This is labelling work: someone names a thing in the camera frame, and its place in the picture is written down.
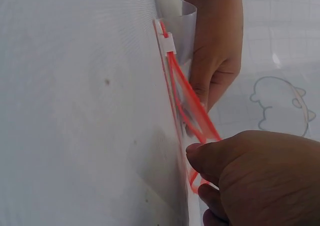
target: cartoon drawing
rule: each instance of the cartoon drawing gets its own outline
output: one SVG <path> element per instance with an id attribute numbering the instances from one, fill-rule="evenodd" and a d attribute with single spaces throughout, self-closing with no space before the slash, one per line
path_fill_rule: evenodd
<path id="1" fill-rule="evenodd" d="M 305 136 L 309 122 L 316 114 L 309 110 L 303 97 L 306 91 L 290 82 L 273 76 L 258 79 L 250 100 L 263 109 L 258 127 L 263 131 L 277 131 Z"/>

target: hand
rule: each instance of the hand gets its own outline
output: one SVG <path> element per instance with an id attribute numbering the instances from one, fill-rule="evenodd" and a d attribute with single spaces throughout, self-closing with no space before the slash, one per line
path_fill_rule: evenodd
<path id="1" fill-rule="evenodd" d="M 288 134 L 248 131 L 187 148 L 209 206 L 205 226 L 320 225 L 320 143 Z"/>
<path id="2" fill-rule="evenodd" d="M 190 84 L 207 110 L 240 72 L 242 0 L 185 0 L 198 9 Z"/>

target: transparent plastic film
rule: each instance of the transparent plastic film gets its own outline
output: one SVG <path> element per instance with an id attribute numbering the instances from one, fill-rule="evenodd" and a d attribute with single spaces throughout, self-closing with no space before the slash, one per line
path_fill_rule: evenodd
<path id="1" fill-rule="evenodd" d="M 197 10 L 182 0 L 156 0 L 156 4 L 162 18 L 154 20 L 154 29 L 181 146 L 219 141 L 218 132 L 189 84 Z M 198 186 L 206 181 L 190 165 L 187 175 L 192 192 L 197 193 Z"/>

